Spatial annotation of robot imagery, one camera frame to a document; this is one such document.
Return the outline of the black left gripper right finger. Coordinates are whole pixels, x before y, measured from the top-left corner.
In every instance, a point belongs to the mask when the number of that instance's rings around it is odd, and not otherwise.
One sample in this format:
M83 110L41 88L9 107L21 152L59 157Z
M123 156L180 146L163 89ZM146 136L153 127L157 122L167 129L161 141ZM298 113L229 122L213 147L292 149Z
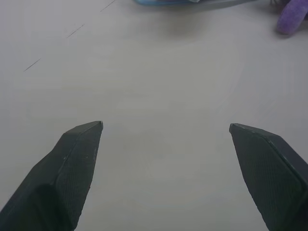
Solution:
M308 165L279 135L247 125L229 128L249 193L268 230L308 229Z

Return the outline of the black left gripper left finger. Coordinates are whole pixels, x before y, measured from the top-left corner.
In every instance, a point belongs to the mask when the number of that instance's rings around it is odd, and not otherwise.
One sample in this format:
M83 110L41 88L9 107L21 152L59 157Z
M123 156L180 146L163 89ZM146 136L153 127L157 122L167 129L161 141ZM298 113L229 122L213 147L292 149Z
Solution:
M0 212L2 231L73 231L93 179L102 121L65 132Z

